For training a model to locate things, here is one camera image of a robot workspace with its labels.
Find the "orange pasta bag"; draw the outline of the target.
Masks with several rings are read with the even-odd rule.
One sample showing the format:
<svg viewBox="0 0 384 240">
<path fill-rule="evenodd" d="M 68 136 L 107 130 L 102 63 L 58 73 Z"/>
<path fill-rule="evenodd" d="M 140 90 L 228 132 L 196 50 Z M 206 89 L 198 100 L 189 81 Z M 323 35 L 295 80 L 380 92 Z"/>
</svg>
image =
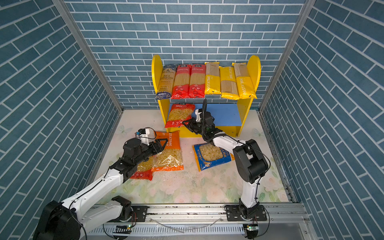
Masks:
<svg viewBox="0 0 384 240">
<path fill-rule="evenodd" d="M 184 170 L 179 132 L 156 132 L 156 139 L 168 139 L 165 149 L 152 156 L 154 166 L 152 172 Z"/>
</svg>

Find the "blue elbow pasta bag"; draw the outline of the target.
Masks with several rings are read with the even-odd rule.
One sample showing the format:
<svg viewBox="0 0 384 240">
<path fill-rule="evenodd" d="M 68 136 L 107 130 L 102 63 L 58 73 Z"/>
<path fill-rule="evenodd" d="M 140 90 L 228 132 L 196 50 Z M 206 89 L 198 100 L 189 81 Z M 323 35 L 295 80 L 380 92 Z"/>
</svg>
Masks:
<svg viewBox="0 0 384 240">
<path fill-rule="evenodd" d="M 193 145 L 193 150 L 199 172 L 235 160 L 233 154 L 211 144 Z"/>
</svg>

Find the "red macaroni bag front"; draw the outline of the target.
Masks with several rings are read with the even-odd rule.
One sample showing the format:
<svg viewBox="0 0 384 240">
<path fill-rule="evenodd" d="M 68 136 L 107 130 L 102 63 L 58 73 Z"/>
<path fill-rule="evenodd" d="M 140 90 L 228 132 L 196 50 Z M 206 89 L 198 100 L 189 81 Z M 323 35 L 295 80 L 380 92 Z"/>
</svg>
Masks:
<svg viewBox="0 0 384 240">
<path fill-rule="evenodd" d="M 187 121 L 192 118 L 194 110 L 194 104 L 173 104 L 165 128 L 181 127 L 183 125 L 183 121 Z"/>
</svg>

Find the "red macaroni bag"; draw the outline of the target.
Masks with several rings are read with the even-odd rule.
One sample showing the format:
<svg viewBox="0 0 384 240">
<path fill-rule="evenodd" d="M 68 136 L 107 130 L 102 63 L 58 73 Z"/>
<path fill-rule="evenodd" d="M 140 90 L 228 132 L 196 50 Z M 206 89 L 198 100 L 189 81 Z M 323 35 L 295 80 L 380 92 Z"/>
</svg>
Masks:
<svg viewBox="0 0 384 240">
<path fill-rule="evenodd" d="M 173 104 L 165 128 L 181 127 L 183 125 L 183 121 L 187 121 L 192 118 L 194 110 L 194 104 Z"/>
<path fill-rule="evenodd" d="M 149 159 L 146 162 L 142 162 L 138 165 L 137 171 L 131 176 L 131 179 L 136 180 L 149 180 L 153 179 L 152 168 L 154 166 L 154 160 Z"/>
</svg>

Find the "red macaroni bag back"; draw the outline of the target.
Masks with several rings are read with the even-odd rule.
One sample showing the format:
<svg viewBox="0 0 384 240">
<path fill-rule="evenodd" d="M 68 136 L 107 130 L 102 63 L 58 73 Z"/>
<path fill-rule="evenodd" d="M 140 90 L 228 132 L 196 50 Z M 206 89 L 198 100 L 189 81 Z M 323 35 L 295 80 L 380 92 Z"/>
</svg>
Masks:
<svg viewBox="0 0 384 240">
<path fill-rule="evenodd" d="M 131 179 L 136 180 L 149 180 L 153 179 L 152 168 L 154 166 L 154 160 L 149 159 L 146 162 L 142 162 L 138 165 L 137 171 L 131 176 Z"/>
</svg>

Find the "red spaghetti bag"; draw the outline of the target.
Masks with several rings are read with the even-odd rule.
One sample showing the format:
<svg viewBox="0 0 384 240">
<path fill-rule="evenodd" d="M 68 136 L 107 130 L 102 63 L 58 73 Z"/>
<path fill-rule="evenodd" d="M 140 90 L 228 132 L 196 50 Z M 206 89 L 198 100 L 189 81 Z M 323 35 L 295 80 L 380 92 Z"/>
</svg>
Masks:
<svg viewBox="0 0 384 240">
<path fill-rule="evenodd" d="M 191 65 L 178 65 L 171 99 L 189 98 L 191 69 Z"/>
<path fill-rule="evenodd" d="M 195 64 L 191 68 L 189 98 L 204 98 L 206 84 L 206 65 Z"/>
</svg>

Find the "yellow spaghetti box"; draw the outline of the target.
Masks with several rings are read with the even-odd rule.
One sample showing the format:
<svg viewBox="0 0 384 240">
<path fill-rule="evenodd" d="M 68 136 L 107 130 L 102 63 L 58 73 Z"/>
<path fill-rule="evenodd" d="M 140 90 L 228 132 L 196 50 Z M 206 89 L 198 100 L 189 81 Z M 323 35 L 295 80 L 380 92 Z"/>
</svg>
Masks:
<svg viewBox="0 0 384 240">
<path fill-rule="evenodd" d="M 239 100 L 239 92 L 233 67 L 220 67 L 221 97 L 229 100 Z"/>
<path fill-rule="evenodd" d="M 232 63 L 240 99 L 256 98 L 256 92 L 246 63 Z"/>
<path fill-rule="evenodd" d="M 221 94 L 221 79 L 219 62 L 205 62 L 206 65 L 206 83 L 205 95 Z"/>
</svg>

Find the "dark blue spaghetti bag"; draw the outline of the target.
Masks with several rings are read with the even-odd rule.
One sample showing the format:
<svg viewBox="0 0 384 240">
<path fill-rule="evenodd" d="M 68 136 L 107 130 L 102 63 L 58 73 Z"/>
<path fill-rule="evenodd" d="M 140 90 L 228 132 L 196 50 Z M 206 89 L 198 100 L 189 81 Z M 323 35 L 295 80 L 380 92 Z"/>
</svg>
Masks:
<svg viewBox="0 0 384 240">
<path fill-rule="evenodd" d="M 165 65 L 163 67 L 158 91 L 155 96 L 156 100 L 164 100 L 171 98 L 177 67 L 177 64 Z"/>
</svg>

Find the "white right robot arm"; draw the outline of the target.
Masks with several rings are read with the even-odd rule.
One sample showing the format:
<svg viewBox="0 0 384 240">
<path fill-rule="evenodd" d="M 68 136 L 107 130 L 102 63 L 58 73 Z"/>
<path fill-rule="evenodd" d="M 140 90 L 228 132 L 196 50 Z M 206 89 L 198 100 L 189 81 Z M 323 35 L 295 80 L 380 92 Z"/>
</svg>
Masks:
<svg viewBox="0 0 384 240">
<path fill-rule="evenodd" d="M 214 118 L 205 109 L 195 111 L 196 117 L 183 121 L 192 133 L 201 135 L 205 142 L 228 151 L 235 157 L 238 174 L 243 180 L 243 191 L 239 200 L 241 216 L 249 220 L 256 215 L 260 202 L 258 190 L 260 180 L 270 168 L 270 163 L 253 139 L 241 141 L 216 128 Z"/>
</svg>

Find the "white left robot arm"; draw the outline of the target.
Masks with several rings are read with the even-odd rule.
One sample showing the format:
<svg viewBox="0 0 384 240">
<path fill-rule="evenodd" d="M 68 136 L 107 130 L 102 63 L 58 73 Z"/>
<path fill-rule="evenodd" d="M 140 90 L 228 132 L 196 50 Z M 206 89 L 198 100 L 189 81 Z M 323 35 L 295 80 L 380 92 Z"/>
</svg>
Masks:
<svg viewBox="0 0 384 240">
<path fill-rule="evenodd" d="M 61 201 L 48 203 L 34 232 L 35 240 L 80 240 L 95 228 L 117 220 L 134 227 L 138 220 L 131 201 L 113 197 L 107 204 L 93 206 L 114 188 L 126 182 L 137 172 L 138 165 L 161 153 L 168 139 L 144 143 L 139 138 L 125 142 L 124 153 L 107 172 L 80 192 Z"/>
</svg>

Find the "yellow shelf unit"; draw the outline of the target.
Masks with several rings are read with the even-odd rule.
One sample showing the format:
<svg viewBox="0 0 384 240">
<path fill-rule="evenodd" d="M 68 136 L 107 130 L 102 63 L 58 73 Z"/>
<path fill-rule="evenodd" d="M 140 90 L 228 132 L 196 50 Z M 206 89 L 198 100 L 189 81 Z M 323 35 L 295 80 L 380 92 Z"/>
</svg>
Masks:
<svg viewBox="0 0 384 240">
<path fill-rule="evenodd" d="M 260 58 L 255 55 L 251 56 L 251 58 L 247 62 L 247 68 L 253 83 L 256 84 L 255 91 L 257 91 L 261 78 Z M 160 84 L 162 71 L 162 59 L 159 55 L 154 55 L 152 59 L 152 80 L 156 93 Z M 240 99 L 237 101 L 236 105 L 228 103 L 208 103 L 207 110 L 215 118 L 214 122 L 217 128 L 223 130 L 226 134 L 230 135 L 231 137 L 239 137 L 244 128 L 253 100 L 254 98 Z M 196 109 L 202 108 L 203 103 L 202 101 L 200 102 L 201 103 L 195 104 Z M 165 99 L 158 100 L 158 104 L 165 124 L 168 120 L 168 115 L 173 103 L 171 103 L 170 99 Z M 166 128 L 166 131 L 168 133 L 179 131 L 179 135 L 181 138 L 199 137 L 198 135 L 190 132 L 185 126 L 179 128 Z"/>
</svg>

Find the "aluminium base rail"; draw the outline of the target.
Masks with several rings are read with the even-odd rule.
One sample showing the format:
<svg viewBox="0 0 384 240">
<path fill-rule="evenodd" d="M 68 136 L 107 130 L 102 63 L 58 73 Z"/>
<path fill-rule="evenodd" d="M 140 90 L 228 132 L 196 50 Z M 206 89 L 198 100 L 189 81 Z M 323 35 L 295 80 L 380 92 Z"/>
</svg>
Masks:
<svg viewBox="0 0 384 240">
<path fill-rule="evenodd" d="M 134 223 L 112 221 L 89 240 L 315 240 L 302 204 L 262 203 L 249 218 L 237 204 L 134 205 Z"/>
</svg>

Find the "aluminium corner post right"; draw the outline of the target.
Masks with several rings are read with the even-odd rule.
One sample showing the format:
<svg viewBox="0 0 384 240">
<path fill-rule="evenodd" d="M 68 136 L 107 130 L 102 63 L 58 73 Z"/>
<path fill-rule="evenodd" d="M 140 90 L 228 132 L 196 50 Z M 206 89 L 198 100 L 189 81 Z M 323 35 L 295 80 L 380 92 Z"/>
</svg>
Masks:
<svg viewBox="0 0 384 240">
<path fill-rule="evenodd" d="M 272 96 L 273 90 L 279 81 L 279 77 L 282 74 L 282 71 L 283 71 L 283 69 L 284 69 L 284 67 L 288 61 L 288 58 L 289 58 L 289 56 L 290 56 L 298 38 L 299 38 L 301 31 L 303 30 L 304 24 L 305 24 L 307 18 L 309 17 L 309 14 L 310 14 L 315 2 L 316 2 L 315 0 L 308 0 L 303 5 L 303 8 L 302 8 L 302 10 L 299 14 L 299 17 L 298 17 L 298 21 L 293 28 L 292 34 L 291 34 L 291 36 L 287 42 L 287 45 L 283 51 L 283 54 L 282 54 L 281 59 L 279 61 L 279 64 L 278 64 L 278 66 L 275 70 L 275 73 L 271 79 L 270 85 L 268 86 L 266 93 L 265 93 L 265 96 L 263 97 L 263 100 L 260 104 L 260 108 L 259 108 L 260 114 L 262 114 L 267 107 L 268 101 Z"/>
</svg>

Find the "aluminium corner post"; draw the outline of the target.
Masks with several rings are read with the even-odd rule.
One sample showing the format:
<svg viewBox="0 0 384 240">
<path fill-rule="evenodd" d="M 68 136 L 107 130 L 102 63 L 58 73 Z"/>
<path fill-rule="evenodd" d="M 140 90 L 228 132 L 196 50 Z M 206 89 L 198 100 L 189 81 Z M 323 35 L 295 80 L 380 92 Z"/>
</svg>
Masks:
<svg viewBox="0 0 384 240">
<path fill-rule="evenodd" d="M 80 49 L 84 53 L 85 57 L 87 58 L 89 64 L 91 65 L 92 69 L 98 76 L 101 84 L 105 88 L 107 94 L 111 98 L 112 102 L 114 103 L 116 109 L 120 114 L 123 113 L 124 108 L 120 104 L 116 94 L 112 90 L 111 85 L 109 84 L 103 70 L 101 69 L 98 61 L 96 60 L 94 54 L 92 53 L 92 50 L 90 49 L 86 39 L 84 38 L 83 34 L 81 33 L 81 30 L 79 29 L 75 19 L 73 18 L 72 14 L 70 13 L 65 1 L 62 0 L 52 0 L 54 6 L 58 10 L 59 14 L 63 18 L 64 22 L 66 23 L 67 27 L 69 28 L 71 34 L 73 35 L 74 39 L 76 40 L 77 44 L 79 45 Z"/>
<path fill-rule="evenodd" d="M 289 56 L 290 56 L 298 38 L 299 38 L 301 31 L 303 30 L 304 24 L 305 24 L 307 18 L 309 17 L 309 14 L 310 14 L 315 2 L 316 2 L 315 0 L 308 0 L 303 5 L 303 8 L 302 8 L 302 10 L 299 14 L 299 17 L 298 17 L 298 21 L 293 28 L 292 34 L 291 34 L 291 36 L 287 42 L 287 45 L 283 51 L 283 54 L 282 54 L 281 59 L 279 61 L 279 64 L 278 64 L 278 66 L 275 70 L 275 73 L 271 79 L 270 85 L 268 86 L 266 93 L 265 93 L 265 96 L 263 97 L 263 100 L 260 104 L 260 108 L 259 108 L 260 114 L 262 114 L 267 107 L 268 101 L 272 96 L 273 90 L 279 81 L 279 77 L 282 74 L 282 71 L 283 71 L 283 69 L 284 69 L 284 67 L 288 61 L 288 58 L 289 58 Z"/>
</svg>

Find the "aluminium corner post left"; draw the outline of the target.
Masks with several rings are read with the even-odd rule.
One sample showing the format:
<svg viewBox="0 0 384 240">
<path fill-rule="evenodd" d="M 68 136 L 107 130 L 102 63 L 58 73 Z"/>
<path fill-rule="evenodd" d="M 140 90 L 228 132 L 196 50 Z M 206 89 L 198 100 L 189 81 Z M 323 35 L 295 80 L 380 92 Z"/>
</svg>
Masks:
<svg viewBox="0 0 384 240">
<path fill-rule="evenodd" d="M 73 35 L 74 39 L 76 40 L 77 44 L 79 45 L 80 49 L 84 53 L 85 57 L 87 58 L 89 64 L 91 65 L 92 69 L 98 76 L 101 84 L 105 88 L 107 94 L 111 98 L 112 102 L 114 103 L 116 109 L 120 114 L 123 113 L 124 108 L 120 104 L 116 94 L 112 90 L 111 85 L 109 84 L 103 70 L 101 69 L 98 61 L 96 60 L 94 54 L 92 53 L 92 50 L 90 49 L 86 39 L 84 38 L 83 34 L 81 33 L 81 30 L 79 29 L 75 19 L 73 18 L 72 14 L 70 13 L 65 1 L 62 0 L 52 0 L 54 6 L 58 10 L 59 14 L 63 18 L 64 22 L 66 23 L 67 27 L 69 28 L 71 34 Z"/>
</svg>

